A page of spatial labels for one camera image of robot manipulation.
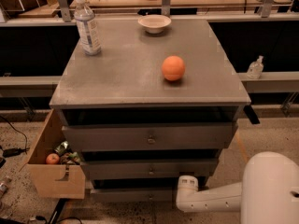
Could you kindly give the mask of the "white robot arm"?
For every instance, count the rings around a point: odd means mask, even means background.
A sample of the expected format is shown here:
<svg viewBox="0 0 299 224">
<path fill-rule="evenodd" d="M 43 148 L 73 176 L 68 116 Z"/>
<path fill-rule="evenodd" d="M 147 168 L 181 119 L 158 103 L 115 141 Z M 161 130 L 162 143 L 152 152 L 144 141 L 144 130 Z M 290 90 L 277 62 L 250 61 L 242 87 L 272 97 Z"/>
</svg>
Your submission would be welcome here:
<svg viewBox="0 0 299 224">
<path fill-rule="evenodd" d="M 182 212 L 239 212 L 241 224 L 299 224 L 299 165 L 284 155 L 261 152 L 238 183 L 200 191 L 194 176 L 178 179 Z"/>
</svg>

